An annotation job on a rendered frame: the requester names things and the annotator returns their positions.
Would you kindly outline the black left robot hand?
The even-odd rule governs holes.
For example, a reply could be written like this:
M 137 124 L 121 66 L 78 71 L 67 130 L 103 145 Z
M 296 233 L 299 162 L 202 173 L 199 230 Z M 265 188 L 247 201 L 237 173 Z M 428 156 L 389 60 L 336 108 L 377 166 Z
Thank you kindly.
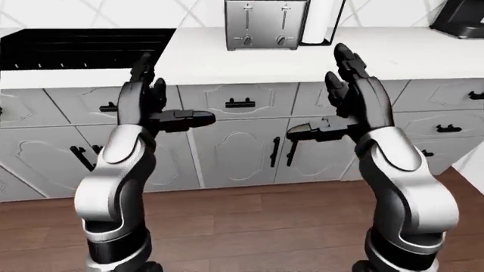
M 153 57 L 144 53 L 134 63 L 131 78 L 124 83 L 117 103 L 117 122 L 120 125 L 139 125 L 151 135 L 160 131 L 175 133 L 188 131 L 216 122 L 213 113 L 204 110 L 165 110 L 167 85 L 155 79 Z

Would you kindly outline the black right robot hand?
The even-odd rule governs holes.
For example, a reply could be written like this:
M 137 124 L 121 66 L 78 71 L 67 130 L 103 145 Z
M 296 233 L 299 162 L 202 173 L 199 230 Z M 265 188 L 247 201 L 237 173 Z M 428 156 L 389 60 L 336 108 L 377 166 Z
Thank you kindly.
M 366 72 L 367 65 L 360 56 L 339 43 L 334 58 L 338 73 L 327 72 L 324 83 L 336 115 L 290 128 L 288 140 L 326 142 L 347 135 L 357 142 L 370 131 L 394 126 L 389 96 L 380 80 Z

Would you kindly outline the silver four-slot toaster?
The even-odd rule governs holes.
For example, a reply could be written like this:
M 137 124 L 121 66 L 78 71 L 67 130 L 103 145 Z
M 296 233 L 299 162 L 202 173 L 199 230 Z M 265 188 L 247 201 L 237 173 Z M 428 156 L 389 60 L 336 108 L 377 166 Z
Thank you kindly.
M 244 11 L 245 4 L 251 4 L 253 10 Z M 291 10 L 282 11 L 284 5 Z M 226 48 L 297 49 L 307 5 L 307 0 L 225 0 Z M 252 38 L 250 46 L 242 45 L 244 36 Z M 286 37 L 284 45 L 277 44 L 278 36 Z

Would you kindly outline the black stove cooktop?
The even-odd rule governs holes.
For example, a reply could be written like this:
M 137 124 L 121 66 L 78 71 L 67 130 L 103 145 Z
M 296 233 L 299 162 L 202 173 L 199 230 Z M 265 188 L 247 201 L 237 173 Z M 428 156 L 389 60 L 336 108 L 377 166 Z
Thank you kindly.
M 175 29 L 23 29 L 0 38 L 0 70 L 130 69 L 156 62 Z

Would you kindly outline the white paper towel roll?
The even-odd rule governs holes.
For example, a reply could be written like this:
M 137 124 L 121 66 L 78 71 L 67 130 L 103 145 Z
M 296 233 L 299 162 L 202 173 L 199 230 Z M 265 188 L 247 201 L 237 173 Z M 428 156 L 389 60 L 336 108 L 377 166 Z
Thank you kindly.
M 300 46 L 331 45 L 346 0 L 308 0 Z

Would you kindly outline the white kitchen cabinet unit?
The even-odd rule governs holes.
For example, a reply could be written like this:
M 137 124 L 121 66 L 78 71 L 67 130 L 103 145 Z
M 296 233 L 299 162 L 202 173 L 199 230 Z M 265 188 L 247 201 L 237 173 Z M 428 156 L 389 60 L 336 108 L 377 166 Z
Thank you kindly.
M 430 171 L 439 175 L 484 140 L 484 79 L 433 79 L 384 83 L 397 126 L 415 146 L 434 153 Z M 89 170 L 71 153 L 83 147 L 92 165 L 116 125 L 118 88 L 41 88 L 0 90 L 0 201 L 73 196 Z M 215 124 L 190 132 L 157 136 L 157 167 L 146 190 L 192 190 L 309 181 L 354 181 L 354 144 L 343 139 L 297 144 L 291 167 L 285 137 L 293 126 L 334 114 L 323 83 L 182 85 L 167 90 L 168 108 L 215 113 Z M 255 101 L 254 108 L 225 108 L 230 98 Z M 452 124 L 457 133 L 438 133 Z M 273 140 L 281 138 L 275 167 Z

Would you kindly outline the black coffee machine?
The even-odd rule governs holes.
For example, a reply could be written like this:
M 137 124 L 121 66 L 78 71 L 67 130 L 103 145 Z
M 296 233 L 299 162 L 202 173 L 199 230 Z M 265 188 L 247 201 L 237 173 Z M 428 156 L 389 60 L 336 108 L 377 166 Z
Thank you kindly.
M 458 39 L 484 39 L 484 0 L 447 0 L 430 28 Z

